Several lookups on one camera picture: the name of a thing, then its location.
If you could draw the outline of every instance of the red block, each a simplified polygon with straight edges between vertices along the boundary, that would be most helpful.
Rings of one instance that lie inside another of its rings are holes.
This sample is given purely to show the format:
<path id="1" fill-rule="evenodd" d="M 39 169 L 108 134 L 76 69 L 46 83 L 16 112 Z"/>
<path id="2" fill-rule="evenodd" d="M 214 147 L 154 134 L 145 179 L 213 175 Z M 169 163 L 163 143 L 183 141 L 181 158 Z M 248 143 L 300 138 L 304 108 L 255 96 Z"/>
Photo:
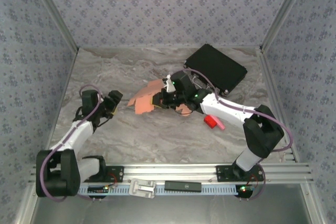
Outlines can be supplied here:
<path id="1" fill-rule="evenodd" d="M 204 122 L 212 129 L 217 125 L 216 121 L 209 115 L 204 118 Z"/>

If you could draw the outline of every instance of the metal clamp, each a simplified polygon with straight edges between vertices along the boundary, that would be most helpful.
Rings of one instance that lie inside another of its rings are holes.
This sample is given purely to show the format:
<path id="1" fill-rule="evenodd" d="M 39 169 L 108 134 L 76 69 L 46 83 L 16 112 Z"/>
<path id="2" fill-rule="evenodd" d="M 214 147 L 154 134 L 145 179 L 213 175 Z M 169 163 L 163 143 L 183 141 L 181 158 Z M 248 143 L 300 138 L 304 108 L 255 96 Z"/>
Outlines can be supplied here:
<path id="1" fill-rule="evenodd" d="M 132 196 L 154 198 L 156 182 L 142 179 L 132 179 L 129 194 Z"/>

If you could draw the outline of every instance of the orange cloth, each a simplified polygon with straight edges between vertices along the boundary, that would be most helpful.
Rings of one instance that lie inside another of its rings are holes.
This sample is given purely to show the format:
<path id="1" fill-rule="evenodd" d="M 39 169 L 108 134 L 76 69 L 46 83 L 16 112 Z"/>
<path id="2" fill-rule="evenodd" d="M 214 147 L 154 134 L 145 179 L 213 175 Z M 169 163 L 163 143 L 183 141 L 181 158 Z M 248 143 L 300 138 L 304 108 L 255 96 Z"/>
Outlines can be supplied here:
<path id="1" fill-rule="evenodd" d="M 135 113 L 142 114 L 144 112 L 151 112 L 154 110 L 154 105 L 152 104 L 153 96 L 161 92 L 164 84 L 162 79 L 157 79 L 150 81 L 146 87 L 139 90 L 138 93 L 133 96 L 128 102 L 127 106 L 135 104 Z"/>

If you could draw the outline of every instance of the pink object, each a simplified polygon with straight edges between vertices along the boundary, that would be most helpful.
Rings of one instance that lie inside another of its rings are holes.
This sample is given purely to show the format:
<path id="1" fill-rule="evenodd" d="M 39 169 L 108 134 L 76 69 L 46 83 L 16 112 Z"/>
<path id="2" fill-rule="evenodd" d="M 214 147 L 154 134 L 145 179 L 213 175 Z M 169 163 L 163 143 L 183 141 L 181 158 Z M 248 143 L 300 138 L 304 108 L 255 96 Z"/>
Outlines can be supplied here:
<path id="1" fill-rule="evenodd" d="M 221 129 L 221 130 L 224 130 L 225 129 L 225 125 L 219 120 L 218 117 L 214 116 L 214 115 L 209 115 L 211 116 L 211 118 L 217 123 L 218 127 Z"/>

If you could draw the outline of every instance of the patterned wallpaper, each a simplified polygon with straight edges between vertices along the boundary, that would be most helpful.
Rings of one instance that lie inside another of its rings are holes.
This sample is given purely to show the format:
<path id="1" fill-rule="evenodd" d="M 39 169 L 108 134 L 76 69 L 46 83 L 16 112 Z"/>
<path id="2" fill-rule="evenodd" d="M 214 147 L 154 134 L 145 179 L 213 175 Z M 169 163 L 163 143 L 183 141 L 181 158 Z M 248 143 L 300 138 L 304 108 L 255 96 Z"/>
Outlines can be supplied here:
<path id="1" fill-rule="evenodd" d="M 78 46 L 259 45 L 283 0 L 54 0 Z"/>
<path id="2" fill-rule="evenodd" d="M 40 0 L 0 0 L 0 223 L 15 219 L 72 55 Z"/>
<path id="3" fill-rule="evenodd" d="M 297 0 L 267 52 L 302 162 L 336 223 L 336 0 Z"/>

